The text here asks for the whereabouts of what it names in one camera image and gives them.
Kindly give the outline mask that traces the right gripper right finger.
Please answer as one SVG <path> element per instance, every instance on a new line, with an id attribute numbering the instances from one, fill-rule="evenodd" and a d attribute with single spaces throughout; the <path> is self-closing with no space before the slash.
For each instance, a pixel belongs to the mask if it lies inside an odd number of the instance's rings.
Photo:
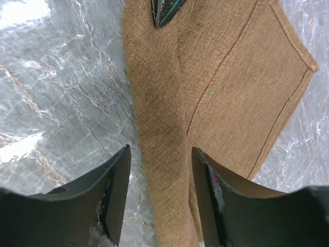
<path id="1" fill-rule="evenodd" d="M 199 148 L 192 167 L 205 246 L 328 246 L 328 187 L 254 183 Z"/>

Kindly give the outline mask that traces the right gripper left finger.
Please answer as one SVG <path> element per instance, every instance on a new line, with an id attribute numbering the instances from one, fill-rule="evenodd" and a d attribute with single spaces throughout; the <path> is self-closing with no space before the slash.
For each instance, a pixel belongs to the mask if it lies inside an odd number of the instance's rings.
<path id="1" fill-rule="evenodd" d="M 131 171 L 125 146 L 47 193 L 1 189 L 1 246 L 118 246 Z"/>

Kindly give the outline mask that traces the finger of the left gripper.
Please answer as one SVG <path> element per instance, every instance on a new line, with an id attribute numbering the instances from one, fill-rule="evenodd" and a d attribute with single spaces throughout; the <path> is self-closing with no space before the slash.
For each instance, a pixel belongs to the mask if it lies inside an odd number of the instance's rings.
<path id="1" fill-rule="evenodd" d="M 151 0 L 155 28 L 167 25 L 185 2 L 186 0 Z"/>

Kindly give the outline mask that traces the brown cloth napkin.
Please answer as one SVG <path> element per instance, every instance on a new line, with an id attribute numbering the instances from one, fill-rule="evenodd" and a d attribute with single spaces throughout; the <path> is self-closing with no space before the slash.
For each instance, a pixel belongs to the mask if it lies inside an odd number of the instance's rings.
<path id="1" fill-rule="evenodd" d="M 127 1 L 122 37 L 156 243 L 198 246 L 192 148 L 252 179 L 319 67 L 279 1 Z"/>

